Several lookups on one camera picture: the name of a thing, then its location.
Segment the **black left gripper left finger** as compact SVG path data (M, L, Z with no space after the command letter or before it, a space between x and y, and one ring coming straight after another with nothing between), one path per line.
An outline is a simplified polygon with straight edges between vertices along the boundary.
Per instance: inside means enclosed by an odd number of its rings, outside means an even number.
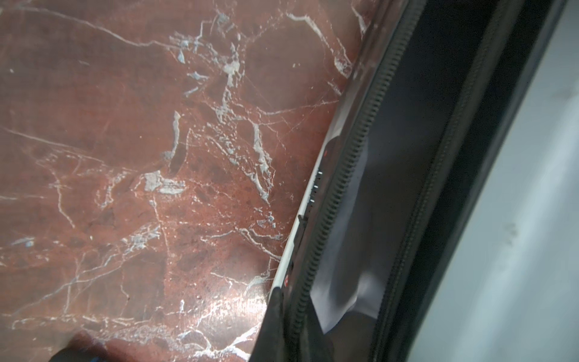
M54 354L49 362L111 362L104 351L89 348L66 347Z

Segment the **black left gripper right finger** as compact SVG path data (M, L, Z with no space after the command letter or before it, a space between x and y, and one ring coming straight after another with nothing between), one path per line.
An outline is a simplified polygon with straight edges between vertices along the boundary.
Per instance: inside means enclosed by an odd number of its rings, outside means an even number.
M306 308L305 325L298 342L290 346L283 328L283 291L271 291L250 361L332 361L333 347L324 336L313 303Z

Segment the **white cartoon hard-shell suitcase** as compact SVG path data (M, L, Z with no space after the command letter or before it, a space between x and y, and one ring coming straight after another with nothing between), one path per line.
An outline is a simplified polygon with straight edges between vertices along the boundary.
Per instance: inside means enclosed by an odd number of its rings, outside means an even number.
M576 361L578 3L381 2L276 287L332 361Z

